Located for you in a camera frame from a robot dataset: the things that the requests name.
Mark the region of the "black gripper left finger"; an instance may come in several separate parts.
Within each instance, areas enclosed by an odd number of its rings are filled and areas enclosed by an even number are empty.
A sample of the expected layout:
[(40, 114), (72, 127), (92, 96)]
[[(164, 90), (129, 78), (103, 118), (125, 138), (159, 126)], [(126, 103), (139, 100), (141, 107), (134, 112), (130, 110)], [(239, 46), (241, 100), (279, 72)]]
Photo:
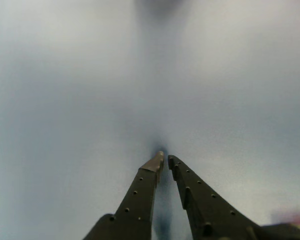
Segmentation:
[(150, 240), (157, 185), (164, 168), (164, 152), (142, 165), (114, 214), (105, 214), (85, 240)]

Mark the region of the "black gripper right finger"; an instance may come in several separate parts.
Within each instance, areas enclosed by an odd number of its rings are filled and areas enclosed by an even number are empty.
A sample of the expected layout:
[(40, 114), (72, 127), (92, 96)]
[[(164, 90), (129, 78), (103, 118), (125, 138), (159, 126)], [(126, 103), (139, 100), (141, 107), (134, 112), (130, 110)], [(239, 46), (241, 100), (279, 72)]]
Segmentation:
[(265, 233), (174, 155), (168, 167), (176, 181), (194, 240), (264, 240)]

